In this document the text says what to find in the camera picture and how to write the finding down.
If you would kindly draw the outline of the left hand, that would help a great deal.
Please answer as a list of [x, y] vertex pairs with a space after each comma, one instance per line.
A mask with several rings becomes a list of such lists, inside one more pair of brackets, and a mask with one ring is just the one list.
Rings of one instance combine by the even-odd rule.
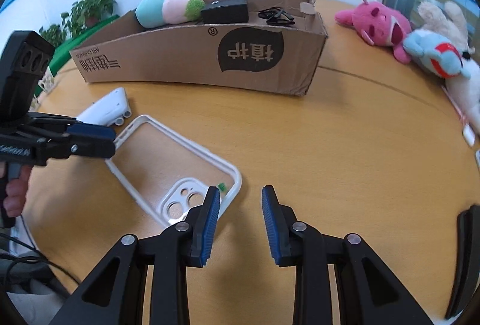
[[7, 184], [7, 197], [3, 200], [3, 206], [8, 217], [18, 217], [22, 214], [26, 203], [31, 173], [31, 166], [22, 166], [19, 177]]

